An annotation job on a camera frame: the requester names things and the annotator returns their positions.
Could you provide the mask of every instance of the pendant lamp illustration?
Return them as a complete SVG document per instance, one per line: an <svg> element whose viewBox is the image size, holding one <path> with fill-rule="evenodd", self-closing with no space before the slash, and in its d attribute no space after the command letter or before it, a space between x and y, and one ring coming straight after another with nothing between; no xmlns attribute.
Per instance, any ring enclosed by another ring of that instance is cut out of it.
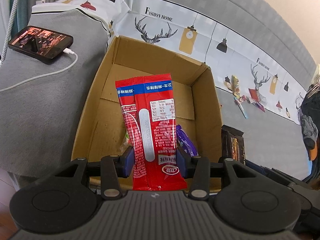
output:
<svg viewBox="0 0 320 240"><path fill-rule="evenodd" d="M288 92L289 89L289 82L286 83L286 85L284 86L284 90Z"/></svg>
<svg viewBox="0 0 320 240"><path fill-rule="evenodd" d="M223 84L229 89L232 91L232 86L231 86L231 81L230 81L230 78L228 76L226 76L224 78L224 82Z"/></svg>
<svg viewBox="0 0 320 240"><path fill-rule="evenodd" d="M227 53L227 48L228 48L228 46L227 46L227 39L224 38L224 39L222 40L222 42L220 42L220 43L218 44L217 49L220 50L220 51L222 51L222 52L224 52L224 53Z"/></svg>
<svg viewBox="0 0 320 240"><path fill-rule="evenodd" d="M115 32L113 31L112 25L113 25L113 21L108 23L110 38L115 34Z"/></svg>
<svg viewBox="0 0 320 240"><path fill-rule="evenodd" d="M287 116L288 116L289 118L291 118L291 117L290 117L290 114L289 114L289 111L288 111L288 108L285 109L285 113L287 114Z"/></svg>
<svg viewBox="0 0 320 240"><path fill-rule="evenodd" d="M94 11L97 10L93 5L91 5L91 3L89 2L89 0L87 0L86 2L84 2L83 4L81 4L80 6L83 7L83 8L87 8L87 9L94 10Z"/></svg>
<svg viewBox="0 0 320 240"><path fill-rule="evenodd" d="M276 107L278 107L279 112L281 112L282 106L279 100L278 100L278 104L276 104Z"/></svg>

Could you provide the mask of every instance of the purple snack package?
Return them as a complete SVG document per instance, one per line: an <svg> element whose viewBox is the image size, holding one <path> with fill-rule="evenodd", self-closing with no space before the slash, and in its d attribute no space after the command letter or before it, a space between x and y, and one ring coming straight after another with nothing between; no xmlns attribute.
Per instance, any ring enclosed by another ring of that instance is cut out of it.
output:
<svg viewBox="0 0 320 240"><path fill-rule="evenodd" d="M177 131L177 140L179 145L184 149L186 153L189 153L191 157L198 156L198 152L193 145L192 141L189 139L189 137L186 135L184 130L182 130L181 125L176 126Z"/></svg>

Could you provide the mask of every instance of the smartphone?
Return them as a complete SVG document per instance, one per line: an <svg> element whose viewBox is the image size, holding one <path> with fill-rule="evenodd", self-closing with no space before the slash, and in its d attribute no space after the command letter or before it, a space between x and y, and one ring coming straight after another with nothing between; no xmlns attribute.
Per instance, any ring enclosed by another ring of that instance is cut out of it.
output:
<svg viewBox="0 0 320 240"><path fill-rule="evenodd" d="M45 64L50 64L72 43L73 37L70 35L41 27L27 26L9 41L8 47Z"/></svg>

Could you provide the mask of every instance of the white charging cable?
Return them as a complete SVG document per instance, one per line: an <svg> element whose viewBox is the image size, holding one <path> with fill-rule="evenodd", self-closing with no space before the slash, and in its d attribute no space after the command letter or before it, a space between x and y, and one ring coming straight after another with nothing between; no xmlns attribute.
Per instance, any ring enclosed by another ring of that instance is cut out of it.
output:
<svg viewBox="0 0 320 240"><path fill-rule="evenodd" d="M18 2L19 2L19 0L13 0L12 9L11 9L10 17L9 17L8 28L7 28L7 32L5 34L4 46L3 46L2 54L1 54L0 67L1 67L2 63L4 62L4 60L5 60L5 55L7 54L8 43L9 43L9 40L10 40L10 35L11 35L11 31L12 31L14 17L15 17L16 12L17 12Z"/></svg>
<svg viewBox="0 0 320 240"><path fill-rule="evenodd" d="M47 74L42 74L42 75L39 75L39 76L36 76L36 77L32 77L32 78L26 79L26 80L21 81L21 82L13 85L13 86L11 86L11 87L4 88L4 89L0 89L0 92L8 91L8 90L10 90L10 89L16 88L17 86L20 86L20 85L22 85L22 84L25 84L25 83L27 83L27 82L33 81L33 80L38 79L38 78L43 78L43 77L52 76L52 75L59 74L59 73L62 73L62 72L64 72L64 71L68 70L69 68L71 68L71 67L78 61L78 55L77 55L75 52L73 52L71 49L68 49L68 48L64 49L63 52L64 52L64 53L67 53L67 54L76 55L76 59L74 60L74 62L71 63L71 64L70 64L69 66L67 66L66 68L61 69L61 70L58 70L58 71L55 71L55 72L51 72L51 73L47 73Z"/></svg>

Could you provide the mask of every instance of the blue label strip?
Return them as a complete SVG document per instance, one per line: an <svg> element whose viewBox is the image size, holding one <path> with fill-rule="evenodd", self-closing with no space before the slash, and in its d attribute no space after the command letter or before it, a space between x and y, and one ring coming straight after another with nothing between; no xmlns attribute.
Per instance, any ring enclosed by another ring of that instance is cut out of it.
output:
<svg viewBox="0 0 320 240"><path fill-rule="evenodd" d="M167 80L167 81L133 85L133 90L134 90L134 94L155 93L155 92L172 90L172 81Z"/></svg>
<svg viewBox="0 0 320 240"><path fill-rule="evenodd" d="M118 93L119 97L134 96L133 86L126 86L126 87L117 88L117 93Z"/></svg>

